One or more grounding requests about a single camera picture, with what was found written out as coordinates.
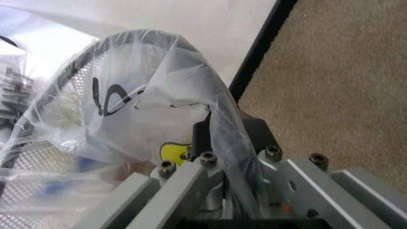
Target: carpet floor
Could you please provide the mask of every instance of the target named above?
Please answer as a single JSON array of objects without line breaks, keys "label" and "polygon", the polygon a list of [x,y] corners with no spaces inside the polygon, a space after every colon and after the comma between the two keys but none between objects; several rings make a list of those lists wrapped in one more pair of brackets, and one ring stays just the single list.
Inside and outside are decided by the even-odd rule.
[{"label": "carpet floor", "polygon": [[239,106],[285,158],[323,153],[407,193],[407,1],[298,0]]}]

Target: bolt head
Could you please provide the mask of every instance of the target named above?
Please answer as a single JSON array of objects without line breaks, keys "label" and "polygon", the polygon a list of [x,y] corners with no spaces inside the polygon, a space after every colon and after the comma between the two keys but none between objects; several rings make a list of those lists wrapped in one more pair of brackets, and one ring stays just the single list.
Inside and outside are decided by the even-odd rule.
[{"label": "bolt head", "polygon": [[309,160],[316,165],[318,168],[320,168],[322,171],[325,171],[328,169],[328,164],[329,164],[329,160],[328,158],[323,155],[323,154],[319,154],[319,153],[313,153],[311,154],[311,156],[309,157]]},{"label": "bolt head", "polygon": [[272,161],[281,161],[281,159],[283,158],[283,152],[277,146],[267,146],[265,148],[265,154],[267,158]]},{"label": "bolt head", "polygon": [[201,160],[201,165],[203,165],[204,167],[214,167],[218,160],[218,158],[215,156],[215,154],[212,151],[207,151],[207,152],[201,153],[199,158]]},{"label": "bolt head", "polygon": [[158,167],[158,174],[162,178],[169,178],[176,170],[177,166],[173,160],[164,160]]}]

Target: packaging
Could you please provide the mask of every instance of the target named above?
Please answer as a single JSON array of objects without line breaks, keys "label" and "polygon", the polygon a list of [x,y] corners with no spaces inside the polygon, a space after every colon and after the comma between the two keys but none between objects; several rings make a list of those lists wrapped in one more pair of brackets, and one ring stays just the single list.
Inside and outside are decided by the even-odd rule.
[{"label": "packaging", "polygon": [[0,39],[0,148],[32,100],[29,53]]},{"label": "packaging", "polygon": [[104,174],[0,168],[0,228],[71,228],[118,185]]},{"label": "packaging", "polygon": [[23,146],[49,142],[101,163],[158,164],[163,144],[191,144],[193,125],[209,113],[212,149],[237,206],[261,218],[262,172],[233,98],[190,43],[163,31],[119,33],[72,57],[16,124],[2,161],[12,165]]}]

